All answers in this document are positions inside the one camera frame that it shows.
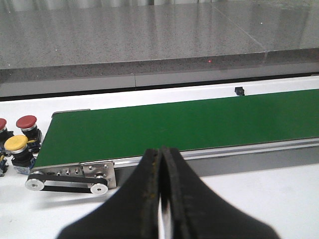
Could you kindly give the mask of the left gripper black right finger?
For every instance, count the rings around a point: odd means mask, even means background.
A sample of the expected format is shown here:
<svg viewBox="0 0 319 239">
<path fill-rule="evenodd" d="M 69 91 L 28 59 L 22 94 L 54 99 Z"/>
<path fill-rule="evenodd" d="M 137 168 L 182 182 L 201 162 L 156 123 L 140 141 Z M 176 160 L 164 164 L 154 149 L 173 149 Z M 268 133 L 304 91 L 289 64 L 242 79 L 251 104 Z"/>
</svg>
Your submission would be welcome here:
<svg viewBox="0 0 319 239">
<path fill-rule="evenodd" d="M 212 191 L 179 150 L 162 147 L 160 194 L 170 205 L 173 239 L 277 239 L 275 230 Z"/>
</svg>

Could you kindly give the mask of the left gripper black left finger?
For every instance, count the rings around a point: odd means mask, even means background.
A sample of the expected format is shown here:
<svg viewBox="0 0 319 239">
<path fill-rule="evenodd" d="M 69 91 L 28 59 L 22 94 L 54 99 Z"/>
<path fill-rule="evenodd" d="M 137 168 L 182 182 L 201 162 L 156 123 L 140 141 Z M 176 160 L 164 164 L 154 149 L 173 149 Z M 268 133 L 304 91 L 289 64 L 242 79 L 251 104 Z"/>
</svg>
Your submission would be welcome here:
<svg viewBox="0 0 319 239">
<path fill-rule="evenodd" d="M 66 226 L 60 239 L 156 239 L 159 151 L 148 149 L 120 189 L 104 204 Z"/>
</svg>

